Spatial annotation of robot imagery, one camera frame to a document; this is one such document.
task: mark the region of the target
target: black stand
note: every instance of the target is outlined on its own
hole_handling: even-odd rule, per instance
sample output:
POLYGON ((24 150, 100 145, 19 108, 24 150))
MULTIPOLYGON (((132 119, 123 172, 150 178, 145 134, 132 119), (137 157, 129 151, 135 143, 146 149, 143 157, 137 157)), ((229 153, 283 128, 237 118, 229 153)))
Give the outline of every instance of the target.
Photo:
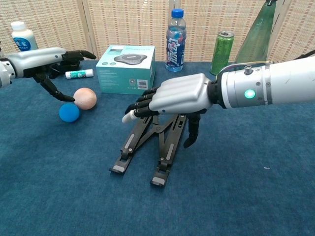
POLYGON ((162 125, 159 125, 157 116, 139 119, 121 148, 121 156, 109 170, 115 173, 124 174, 135 151, 153 134, 158 134, 159 161, 150 184, 164 187, 172 167, 175 151, 185 122, 186 116, 182 115, 174 115, 162 125), (144 134, 151 123, 153 123, 153 127, 144 134), (170 126, 171 128, 168 136, 164 142, 164 132, 170 126))

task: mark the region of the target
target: green can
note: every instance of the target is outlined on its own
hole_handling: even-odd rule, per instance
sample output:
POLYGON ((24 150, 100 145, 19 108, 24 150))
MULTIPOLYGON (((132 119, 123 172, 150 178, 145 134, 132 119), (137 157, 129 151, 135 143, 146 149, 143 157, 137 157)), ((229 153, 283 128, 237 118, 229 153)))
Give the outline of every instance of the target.
POLYGON ((234 41, 232 31, 221 31, 217 35, 216 45, 212 56, 210 73, 217 75, 222 68, 227 66, 234 41))

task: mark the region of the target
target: robotic hand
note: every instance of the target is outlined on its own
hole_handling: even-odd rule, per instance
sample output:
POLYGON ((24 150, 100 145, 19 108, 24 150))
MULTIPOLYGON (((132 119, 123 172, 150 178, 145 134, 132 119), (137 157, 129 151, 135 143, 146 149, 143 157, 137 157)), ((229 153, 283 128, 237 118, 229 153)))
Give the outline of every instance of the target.
POLYGON ((204 74, 164 81, 129 105, 123 122, 160 114, 186 115, 187 148, 197 139, 200 114, 213 104, 230 109, 307 101, 315 101, 315 57, 281 63, 249 62, 223 68, 214 82, 204 74), (228 71, 240 66, 244 69, 228 71))
POLYGON ((60 101, 73 102, 74 98, 62 94, 47 77, 52 64, 68 60, 95 59, 88 51, 67 52, 63 48, 45 48, 18 52, 0 58, 0 88, 11 84, 15 78, 34 78, 53 97, 60 101))

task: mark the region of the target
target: cardboard box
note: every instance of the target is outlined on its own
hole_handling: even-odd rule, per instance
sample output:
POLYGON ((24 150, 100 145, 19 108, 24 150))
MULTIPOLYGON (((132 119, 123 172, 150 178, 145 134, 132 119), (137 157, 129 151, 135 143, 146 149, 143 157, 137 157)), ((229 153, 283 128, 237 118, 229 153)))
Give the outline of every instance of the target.
POLYGON ((103 93, 139 94, 152 88, 154 46, 111 45, 96 65, 103 93))

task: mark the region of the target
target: foam ball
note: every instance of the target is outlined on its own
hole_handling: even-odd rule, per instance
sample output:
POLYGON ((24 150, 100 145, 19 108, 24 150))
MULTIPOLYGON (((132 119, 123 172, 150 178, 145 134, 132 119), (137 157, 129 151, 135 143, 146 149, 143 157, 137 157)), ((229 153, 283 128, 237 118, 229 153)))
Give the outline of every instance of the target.
POLYGON ((74 104, 77 105, 82 110, 88 110, 95 106, 96 104, 96 94, 90 88, 80 88, 74 95, 74 104))
POLYGON ((65 122, 74 122, 79 118, 80 110, 73 103, 63 104, 59 108, 59 117, 65 122))

